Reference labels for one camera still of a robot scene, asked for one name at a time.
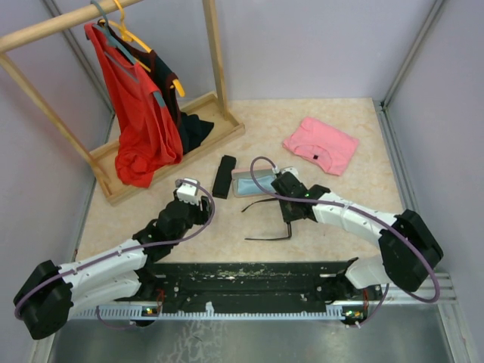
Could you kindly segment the pink glasses case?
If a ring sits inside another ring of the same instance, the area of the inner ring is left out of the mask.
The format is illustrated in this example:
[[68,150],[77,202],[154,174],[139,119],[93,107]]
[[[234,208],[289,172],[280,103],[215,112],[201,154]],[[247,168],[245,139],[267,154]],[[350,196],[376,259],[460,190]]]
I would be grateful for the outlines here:
[[[271,183],[275,180],[276,175],[270,167],[254,167],[253,174],[261,186],[274,193],[275,190]],[[255,197],[263,195],[262,191],[253,181],[250,169],[233,169],[231,171],[232,187],[235,197]]]

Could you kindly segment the black sunglasses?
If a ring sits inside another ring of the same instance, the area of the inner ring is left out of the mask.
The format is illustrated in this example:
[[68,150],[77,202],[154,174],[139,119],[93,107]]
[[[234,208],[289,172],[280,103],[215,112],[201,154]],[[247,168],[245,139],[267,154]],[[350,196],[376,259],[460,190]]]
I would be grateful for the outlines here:
[[284,219],[282,206],[274,198],[263,198],[249,203],[241,211],[249,214],[249,231],[244,233],[246,242],[281,242],[291,240],[291,222]]

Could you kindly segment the black glasses case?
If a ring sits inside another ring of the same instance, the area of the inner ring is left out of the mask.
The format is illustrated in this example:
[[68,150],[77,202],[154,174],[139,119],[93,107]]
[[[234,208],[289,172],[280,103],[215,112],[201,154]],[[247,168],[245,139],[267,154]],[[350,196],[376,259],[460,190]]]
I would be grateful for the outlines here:
[[232,182],[231,173],[236,166],[237,159],[233,156],[224,155],[217,169],[212,188],[212,196],[226,200]]

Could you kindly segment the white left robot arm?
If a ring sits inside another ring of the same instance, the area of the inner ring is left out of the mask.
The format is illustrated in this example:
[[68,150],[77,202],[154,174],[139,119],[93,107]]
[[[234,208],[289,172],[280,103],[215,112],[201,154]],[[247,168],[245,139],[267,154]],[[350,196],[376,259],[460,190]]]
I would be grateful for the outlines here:
[[117,247],[80,262],[38,264],[14,297],[15,317],[34,340],[42,340],[83,310],[117,299],[152,298],[157,291],[152,265],[189,240],[192,227],[205,228],[214,211],[210,197],[195,203],[175,198]]

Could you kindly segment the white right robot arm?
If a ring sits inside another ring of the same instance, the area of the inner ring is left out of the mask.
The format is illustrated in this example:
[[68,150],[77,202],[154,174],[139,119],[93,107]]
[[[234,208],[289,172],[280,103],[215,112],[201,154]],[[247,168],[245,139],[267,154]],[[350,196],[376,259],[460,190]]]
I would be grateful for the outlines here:
[[271,183],[281,196],[290,221],[311,219],[354,234],[380,250],[370,258],[357,258],[338,280],[338,291],[355,299],[365,287],[393,283],[416,292],[444,256],[421,216],[413,210],[385,213],[346,200],[321,185],[307,188],[292,172],[279,174]]

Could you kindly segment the pink folded t-shirt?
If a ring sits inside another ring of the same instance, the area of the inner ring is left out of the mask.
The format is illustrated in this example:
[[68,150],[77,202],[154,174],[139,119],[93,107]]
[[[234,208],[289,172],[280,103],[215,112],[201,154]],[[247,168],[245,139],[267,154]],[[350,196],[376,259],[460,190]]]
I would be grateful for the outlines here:
[[325,173],[341,176],[354,156],[359,140],[316,118],[305,117],[282,145]]

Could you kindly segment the red tank top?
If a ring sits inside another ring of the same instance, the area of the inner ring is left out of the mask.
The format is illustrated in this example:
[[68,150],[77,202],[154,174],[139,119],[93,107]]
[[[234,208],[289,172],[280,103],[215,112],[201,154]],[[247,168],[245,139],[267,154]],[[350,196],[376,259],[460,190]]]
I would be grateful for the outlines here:
[[84,31],[95,49],[119,122],[116,174],[125,185],[147,188],[158,169],[182,161],[182,141],[167,106],[160,108],[155,100],[153,93],[160,90],[143,66],[131,65],[118,49],[108,46],[94,25],[87,23]]

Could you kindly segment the dark navy garment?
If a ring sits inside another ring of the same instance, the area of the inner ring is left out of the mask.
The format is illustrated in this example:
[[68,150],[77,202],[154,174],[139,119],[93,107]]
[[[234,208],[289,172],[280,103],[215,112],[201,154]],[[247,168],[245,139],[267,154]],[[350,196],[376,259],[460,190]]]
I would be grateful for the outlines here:
[[150,70],[148,72],[149,77],[160,89],[170,116],[177,126],[183,146],[183,154],[187,154],[201,146],[202,142],[213,130],[214,123],[200,119],[197,114],[188,115],[180,111],[177,97],[175,96],[175,89],[171,89],[173,82],[178,77],[154,50],[150,52],[140,51],[128,44],[125,47],[133,57]]

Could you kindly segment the wooden clothes rack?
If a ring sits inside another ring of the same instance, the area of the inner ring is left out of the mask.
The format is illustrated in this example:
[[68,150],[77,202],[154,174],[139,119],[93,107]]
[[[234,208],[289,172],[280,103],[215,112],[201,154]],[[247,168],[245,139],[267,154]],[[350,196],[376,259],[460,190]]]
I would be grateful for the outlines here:
[[[181,123],[171,118],[162,89],[152,82],[142,64],[112,37],[109,29],[99,26],[96,21],[117,9],[119,5],[112,1],[93,1],[89,6],[1,38],[1,66],[88,162],[112,205],[149,188],[245,131],[244,125],[228,109],[213,1],[204,1],[203,11],[216,90],[189,102],[181,111],[189,116],[198,115],[214,126],[201,145],[187,154],[182,150]],[[80,24],[85,25],[85,35],[98,53],[110,102],[121,123],[118,139],[93,151],[84,147],[6,54]]]

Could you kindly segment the yellow clothes hanger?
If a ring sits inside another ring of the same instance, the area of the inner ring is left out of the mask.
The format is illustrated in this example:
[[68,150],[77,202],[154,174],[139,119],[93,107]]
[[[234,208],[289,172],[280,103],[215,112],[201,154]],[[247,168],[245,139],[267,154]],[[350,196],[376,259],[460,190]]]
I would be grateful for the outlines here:
[[[150,53],[152,51],[152,48],[149,47],[144,41],[142,41],[134,33],[128,30],[125,22],[126,13],[120,1],[113,0],[113,3],[116,5],[117,10],[120,12],[119,22],[117,23],[112,20],[104,20],[104,23],[107,23],[111,27],[118,29],[123,41],[134,42],[138,44],[141,48],[143,48],[147,53]],[[185,90],[178,79],[175,79],[172,81],[170,88],[175,89],[178,92],[178,95],[181,96],[182,98],[185,97]]]

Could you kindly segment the grey clothes hanger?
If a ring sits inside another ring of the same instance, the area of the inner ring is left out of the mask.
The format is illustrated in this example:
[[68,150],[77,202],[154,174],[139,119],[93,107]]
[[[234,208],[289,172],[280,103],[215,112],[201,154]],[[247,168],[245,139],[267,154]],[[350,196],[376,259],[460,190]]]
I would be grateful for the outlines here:
[[[136,62],[138,62],[138,60],[135,57],[133,57],[129,53],[129,51],[125,47],[123,47],[123,45],[121,43],[119,43],[114,37],[112,37],[112,35],[110,34],[109,29],[106,28],[107,23],[108,23],[108,19],[107,19],[107,15],[104,12],[103,8],[96,1],[90,1],[90,3],[92,5],[94,5],[98,9],[99,13],[103,17],[103,20],[105,20],[104,26],[99,26],[99,25],[95,24],[94,25],[94,28],[97,29],[97,30],[99,30],[101,33],[104,34],[104,37],[106,39],[107,45],[110,46],[111,48],[118,49],[119,52],[121,54],[123,54],[124,58],[126,58],[131,65],[134,65]],[[125,70],[125,72],[129,76],[131,76],[136,82],[138,82],[138,79],[135,76],[132,76],[131,73],[129,73],[127,70]],[[163,100],[163,97],[162,97],[162,95],[161,95],[161,93],[159,91],[154,92],[153,93],[153,96],[154,96],[155,100],[157,101],[158,105],[160,106],[160,108],[163,108],[163,107],[166,106],[166,104],[165,104],[165,102]]]

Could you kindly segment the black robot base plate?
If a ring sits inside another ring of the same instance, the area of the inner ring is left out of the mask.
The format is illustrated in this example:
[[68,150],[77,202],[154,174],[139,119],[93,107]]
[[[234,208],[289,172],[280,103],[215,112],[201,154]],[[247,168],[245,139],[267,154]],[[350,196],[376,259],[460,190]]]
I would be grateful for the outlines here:
[[168,262],[144,270],[128,303],[141,303],[136,322],[154,318],[316,318],[363,322],[383,291],[358,289],[348,262]]

